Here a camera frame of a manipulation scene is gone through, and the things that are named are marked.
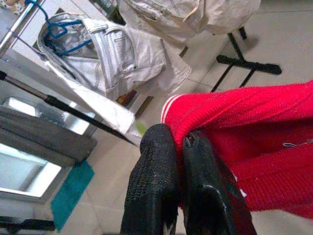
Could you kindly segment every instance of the black stand base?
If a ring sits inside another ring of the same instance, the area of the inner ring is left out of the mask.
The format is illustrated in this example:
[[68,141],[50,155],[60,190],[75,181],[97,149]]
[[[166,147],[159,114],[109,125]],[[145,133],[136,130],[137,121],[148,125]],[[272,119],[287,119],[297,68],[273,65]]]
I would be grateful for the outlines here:
[[[241,27],[239,29],[239,33],[242,37],[242,39],[246,39],[247,35],[246,35],[246,31],[245,28]],[[231,70],[231,68],[233,66],[237,66],[237,67],[241,67],[241,68],[245,68],[245,69],[249,69],[251,70],[250,73],[247,75],[247,77],[244,79],[244,81],[242,82],[242,84],[240,85],[240,87],[243,87],[248,81],[249,79],[252,77],[252,75],[254,74],[255,71],[261,71],[261,72],[267,72],[267,73],[271,73],[271,74],[281,74],[282,70],[279,67],[279,65],[275,65],[275,64],[260,64],[258,62],[250,62],[250,61],[246,61],[236,40],[235,37],[232,33],[228,34],[228,37],[233,45],[233,47],[235,48],[235,51],[239,57],[239,59],[235,59],[235,58],[229,58],[225,55],[218,55],[217,56],[217,62],[221,63],[221,64],[226,64],[229,65],[228,68],[225,70],[225,72],[223,73],[223,75],[220,77],[220,79],[218,80],[218,82],[215,84],[215,86],[213,87],[211,92],[214,92],[219,85],[221,84],[221,82],[224,80],[224,78],[226,77],[226,75],[229,73],[229,71]]]

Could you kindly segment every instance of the red sweater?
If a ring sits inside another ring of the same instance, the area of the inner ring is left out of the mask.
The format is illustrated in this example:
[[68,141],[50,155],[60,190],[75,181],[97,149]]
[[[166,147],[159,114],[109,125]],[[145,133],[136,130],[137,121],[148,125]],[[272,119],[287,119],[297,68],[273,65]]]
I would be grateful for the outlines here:
[[183,138],[202,128],[238,177],[251,211],[313,219],[313,81],[176,95],[161,122],[174,136],[179,171]]

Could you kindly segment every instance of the clothes hanger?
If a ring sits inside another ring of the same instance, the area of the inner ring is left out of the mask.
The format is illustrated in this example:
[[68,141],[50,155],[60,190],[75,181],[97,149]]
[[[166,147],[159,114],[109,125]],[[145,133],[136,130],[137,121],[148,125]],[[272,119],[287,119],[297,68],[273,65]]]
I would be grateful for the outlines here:
[[[49,17],[48,17],[48,14],[46,13],[46,11],[45,11],[36,1],[33,1],[33,0],[26,0],[26,1],[25,1],[25,5],[30,4],[30,3],[33,4],[33,5],[35,5],[36,7],[38,7],[38,8],[44,13],[44,15],[45,15],[45,21],[46,21],[46,23],[48,24],[48,33],[47,33],[47,35],[45,36],[45,38],[48,38],[48,36],[52,36],[54,39],[61,38],[62,36],[66,35],[67,32],[68,32],[66,26],[75,25],[75,24],[82,24],[82,21],[81,21],[81,20],[75,20],[75,21],[72,21],[72,22],[65,22],[65,23],[51,23],[51,22],[49,21]],[[52,28],[53,28],[53,27],[60,27],[60,28],[63,29],[63,31],[62,31],[61,33],[57,34],[57,35],[54,35],[54,34],[52,33]],[[88,44],[90,44],[90,43],[92,43],[92,40],[91,40],[91,39],[89,39],[89,40],[83,42],[82,44],[80,44],[80,45],[78,45],[78,46],[76,46],[76,47],[74,47],[74,48],[72,48],[72,49],[70,49],[70,50],[61,51],[61,52],[57,51],[57,50],[55,49],[55,47],[52,47],[52,48],[53,48],[53,50],[55,51],[55,53],[56,53],[58,56],[63,56],[63,55],[68,55],[68,54],[70,54],[71,52],[76,51],[76,50],[78,50],[78,49],[80,49],[80,48],[82,48],[82,47],[84,47],[84,46],[86,46],[86,45],[88,45]]]

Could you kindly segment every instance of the black rubber grip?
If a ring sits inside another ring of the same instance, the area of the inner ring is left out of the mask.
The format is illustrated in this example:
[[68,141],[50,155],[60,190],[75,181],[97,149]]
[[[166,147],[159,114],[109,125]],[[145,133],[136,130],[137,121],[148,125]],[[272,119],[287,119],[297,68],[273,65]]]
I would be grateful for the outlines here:
[[7,74],[5,72],[0,71],[0,80],[4,81]]

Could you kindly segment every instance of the white garment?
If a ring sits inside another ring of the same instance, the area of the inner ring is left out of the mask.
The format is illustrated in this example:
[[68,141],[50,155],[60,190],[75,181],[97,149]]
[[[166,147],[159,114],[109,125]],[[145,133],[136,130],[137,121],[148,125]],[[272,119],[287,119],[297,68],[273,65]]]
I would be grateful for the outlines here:
[[176,53],[203,30],[230,33],[241,27],[260,0],[120,0],[127,25],[164,38]]
[[[50,22],[74,20],[83,24],[67,27],[68,33],[58,39],[48,37],[49,47],[46,23],[38,36],[38,47],[67,78],[111,100],[131,90],[149,96],[172,94],[191,71],[162,38],[152,34],[68,13],[55,15]],[[60,27],[52,28],[54,35],[62,31]],[[92,44],[68,55],[58,55],[59,51],[70,50],[90,39]]]

